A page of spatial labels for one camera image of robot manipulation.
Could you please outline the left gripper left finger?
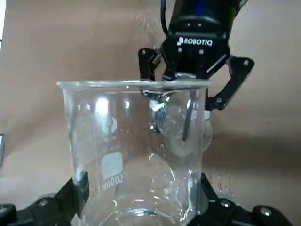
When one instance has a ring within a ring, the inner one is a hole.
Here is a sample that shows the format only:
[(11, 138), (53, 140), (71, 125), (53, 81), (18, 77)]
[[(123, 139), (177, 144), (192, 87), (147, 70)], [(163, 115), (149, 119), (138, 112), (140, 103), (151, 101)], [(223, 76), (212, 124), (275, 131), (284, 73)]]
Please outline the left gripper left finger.
[(0, 205), (2, 226), (70, 226), (74, 216), (81, 216), (89, 198), (89, 177), (81, 172), (70, 178), (54, 194), (37, 199), (31, 205), (17, 210), (11, 203)]

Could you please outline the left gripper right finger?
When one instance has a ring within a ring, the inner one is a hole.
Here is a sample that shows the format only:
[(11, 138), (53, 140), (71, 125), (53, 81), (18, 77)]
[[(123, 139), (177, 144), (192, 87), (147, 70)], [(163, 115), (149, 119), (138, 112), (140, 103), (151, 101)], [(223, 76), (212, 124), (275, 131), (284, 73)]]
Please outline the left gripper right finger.
[(291, 226), (292, 222), (278, 209), (256, 205), (247, 211), (227, 198), (218, 197), (206, 174), (198, 182), (198, 201), (203, 201), (205, 210), (197, 214), (189, 226)]

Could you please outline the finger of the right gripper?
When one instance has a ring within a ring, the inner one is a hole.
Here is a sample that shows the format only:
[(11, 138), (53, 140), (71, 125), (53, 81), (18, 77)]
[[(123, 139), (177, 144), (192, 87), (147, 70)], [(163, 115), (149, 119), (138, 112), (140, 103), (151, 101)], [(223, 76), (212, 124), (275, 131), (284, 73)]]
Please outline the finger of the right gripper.
[(191, 75), (193, 80), (208, 80), (224, 65), (228, 67), (230, 79), (215, 96), (205, 92), (206, 111), (223, 110), (232, 100), (254, 67), (248, 57), (234, 55), (185, 56), (182, 59), (182, 73)]
[[(155, 70), (164, 61), (166, 68), (162, 73), (161, 81), (169, 81), (169, 63), (161, 48), (141, 48), (138, 51), (140, 79), (143, 81), (156, 81)], [(143, 89), (141, 95), (149, 99), (165, 99), (169, 97), (169, 89), (163, 89), (162, 93)]]

